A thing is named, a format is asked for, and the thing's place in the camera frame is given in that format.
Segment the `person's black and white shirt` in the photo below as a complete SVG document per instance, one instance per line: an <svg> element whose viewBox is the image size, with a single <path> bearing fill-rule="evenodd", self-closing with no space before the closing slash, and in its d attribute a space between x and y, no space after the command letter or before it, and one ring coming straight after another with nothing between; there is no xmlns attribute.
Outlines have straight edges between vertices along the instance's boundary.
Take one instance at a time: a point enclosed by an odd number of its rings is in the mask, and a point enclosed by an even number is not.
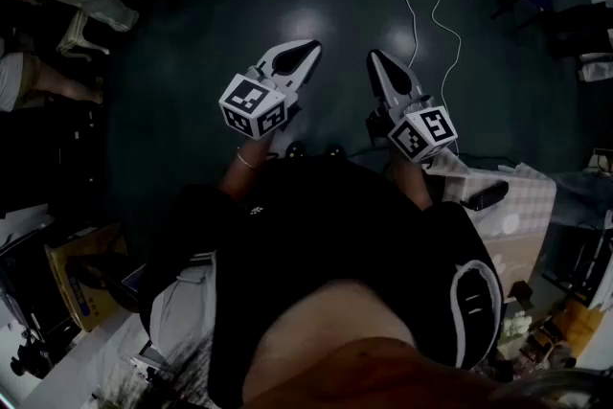
<svg viewBox="0 0 613 409"><path fill-rule="evenodd" d="M185 187L151 247L140 317L163 355L210 338L209 396L239 409L264 333L342 280L367 286L443 365L474 368L498 337L502 287L465 209L421 210L385 177L327 156L266 163L243 202Z"/></svg>

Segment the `white ornate chair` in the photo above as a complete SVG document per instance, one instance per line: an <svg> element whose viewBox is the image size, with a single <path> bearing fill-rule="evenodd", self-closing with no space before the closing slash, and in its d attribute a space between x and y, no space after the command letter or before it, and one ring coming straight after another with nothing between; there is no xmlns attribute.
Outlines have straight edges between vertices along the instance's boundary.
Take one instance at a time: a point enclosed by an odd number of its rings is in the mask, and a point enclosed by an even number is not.
<svg viewBox="0 0 613 409"><path fill-rule="evenodd" d="M63 37L56 46L56 52L67 58L82 58L87 62L92 61L91 52L100 52L105 56L110 55L110 50L88 41L84 36L88 16L83 11L77 11L72 17Z"/></svg>

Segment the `person's right forearm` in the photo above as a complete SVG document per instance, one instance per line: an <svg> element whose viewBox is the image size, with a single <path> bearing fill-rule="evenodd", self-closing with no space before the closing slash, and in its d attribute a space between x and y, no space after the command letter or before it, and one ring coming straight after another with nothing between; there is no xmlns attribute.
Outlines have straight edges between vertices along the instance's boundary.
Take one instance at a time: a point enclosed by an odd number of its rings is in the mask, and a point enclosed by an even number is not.
<svg viewBox="0 0 613 409"><path fill-rule="evenodd" d="M391 175L397 187L421 210L433 205L423 171L396 149L391 151Z"/></svg>

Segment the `black handheld device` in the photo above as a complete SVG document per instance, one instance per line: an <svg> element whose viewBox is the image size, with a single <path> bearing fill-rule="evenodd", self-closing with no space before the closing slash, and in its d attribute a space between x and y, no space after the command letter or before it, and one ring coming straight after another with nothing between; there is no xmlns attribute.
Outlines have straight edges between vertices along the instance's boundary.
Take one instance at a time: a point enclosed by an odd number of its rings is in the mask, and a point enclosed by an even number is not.
<svg viewBox="0 0 613 409"><path fill-rule="evenodd" d="M480 212L501 202L509 192L507 181L498 181L491 186L474 193L467 200L461 200L460 204L473 212Z"/></svg>

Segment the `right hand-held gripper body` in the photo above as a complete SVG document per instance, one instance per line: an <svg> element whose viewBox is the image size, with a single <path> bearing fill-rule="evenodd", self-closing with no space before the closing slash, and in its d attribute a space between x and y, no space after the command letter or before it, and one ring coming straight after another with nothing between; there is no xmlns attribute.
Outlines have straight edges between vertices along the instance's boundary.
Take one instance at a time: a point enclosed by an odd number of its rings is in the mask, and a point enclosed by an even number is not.
<svg viewBox="0 0 613 409"><path fill-rule="evenodd" d="M433 158L458 138L445 107L435 105L430 95L400 105L383 103L366 119L366 127L372 145L386 138L413 163Z"/></svg>

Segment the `cardboard box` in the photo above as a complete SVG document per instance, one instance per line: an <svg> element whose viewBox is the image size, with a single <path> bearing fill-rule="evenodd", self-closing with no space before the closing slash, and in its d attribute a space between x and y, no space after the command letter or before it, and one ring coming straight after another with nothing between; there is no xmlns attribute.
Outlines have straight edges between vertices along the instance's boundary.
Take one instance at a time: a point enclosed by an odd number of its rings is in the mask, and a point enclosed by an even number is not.
<svg viewBox="0 0 613 409"><path fill-rule="evenodd" d="M136 294L124 285L137 265L119 223L47 246L45 253L61 298L82 330L93 330L119 307L137 309Z"/></svg>

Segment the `person's left forearm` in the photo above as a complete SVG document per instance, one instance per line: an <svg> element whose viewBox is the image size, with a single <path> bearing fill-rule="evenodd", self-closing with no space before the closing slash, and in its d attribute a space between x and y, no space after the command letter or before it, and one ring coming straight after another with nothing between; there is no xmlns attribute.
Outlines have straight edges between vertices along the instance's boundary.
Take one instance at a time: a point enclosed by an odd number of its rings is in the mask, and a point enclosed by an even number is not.
<svg viewBox="0 0 613 409"><path fill-rule="evenodd" d="M218 188L235 201L241 201L248 195L261 168L267 161L273 140L273 134L258 141L247 139L236 150L235 158L221 179Z"/></svg>

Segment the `checkered cloth table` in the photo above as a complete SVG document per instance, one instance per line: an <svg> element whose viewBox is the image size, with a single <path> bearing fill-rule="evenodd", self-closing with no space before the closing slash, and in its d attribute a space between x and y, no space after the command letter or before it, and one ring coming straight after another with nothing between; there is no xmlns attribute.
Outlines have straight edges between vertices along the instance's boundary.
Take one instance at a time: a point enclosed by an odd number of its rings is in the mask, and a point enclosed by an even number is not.
<svg viewBox="0 0 613 409"><path fill-rule="evenodd" d="M496 268L505 301L512 301L511 288L526 283L533 273L552 217L555 181L525 164L472 169L446 149L424 169L443 178L444 201L467 202L501 181L508 183L509 190L500 202L467 214Z"/></svg>

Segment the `black equipment case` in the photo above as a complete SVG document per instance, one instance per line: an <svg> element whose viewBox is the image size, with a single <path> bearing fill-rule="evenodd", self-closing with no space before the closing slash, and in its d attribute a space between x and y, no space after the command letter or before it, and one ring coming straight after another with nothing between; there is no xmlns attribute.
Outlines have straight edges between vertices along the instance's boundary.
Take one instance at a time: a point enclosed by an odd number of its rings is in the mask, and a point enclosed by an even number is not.
<svg viewBox="0 0 613 409"><path fill-rule="evenodd" d="M102 110L60 99L0 113L0 218L47 204L54 215L89 206L103 178Z"/></svg>

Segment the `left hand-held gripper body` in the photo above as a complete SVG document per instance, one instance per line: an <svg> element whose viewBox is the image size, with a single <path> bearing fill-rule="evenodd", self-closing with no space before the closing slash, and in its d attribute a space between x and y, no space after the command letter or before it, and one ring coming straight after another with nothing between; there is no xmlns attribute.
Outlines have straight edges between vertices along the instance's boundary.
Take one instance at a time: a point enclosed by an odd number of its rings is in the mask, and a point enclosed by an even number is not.
<svg viewBox="0 0 613 409"><path fill-rule="evenodd" d="M302 84L301 74L271 75L251 66L233 77L218 101L225 124L252 140L284 130L300 110Z"/></svg>

